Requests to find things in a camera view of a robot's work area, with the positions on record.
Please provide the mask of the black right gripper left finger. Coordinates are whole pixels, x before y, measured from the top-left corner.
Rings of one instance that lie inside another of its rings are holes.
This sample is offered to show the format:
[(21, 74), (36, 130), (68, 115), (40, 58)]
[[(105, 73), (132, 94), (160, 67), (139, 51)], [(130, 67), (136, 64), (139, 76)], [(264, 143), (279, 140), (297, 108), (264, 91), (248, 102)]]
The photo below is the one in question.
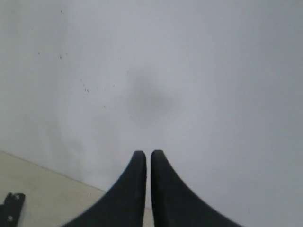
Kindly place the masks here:
[(145, 209), (147, 165), (135, 151), (115, 184), (95, 204), (65, 227), (141, 227)]

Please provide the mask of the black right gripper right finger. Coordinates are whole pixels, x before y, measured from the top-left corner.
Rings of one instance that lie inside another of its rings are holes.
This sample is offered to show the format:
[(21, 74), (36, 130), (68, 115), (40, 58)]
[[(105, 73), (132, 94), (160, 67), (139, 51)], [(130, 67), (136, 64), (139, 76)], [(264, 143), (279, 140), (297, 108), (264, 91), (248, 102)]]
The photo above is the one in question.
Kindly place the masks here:
[(239, 227), (202, 201), (178, 176), (162, 150), (151, 154), (151, 200), (156, 227)]

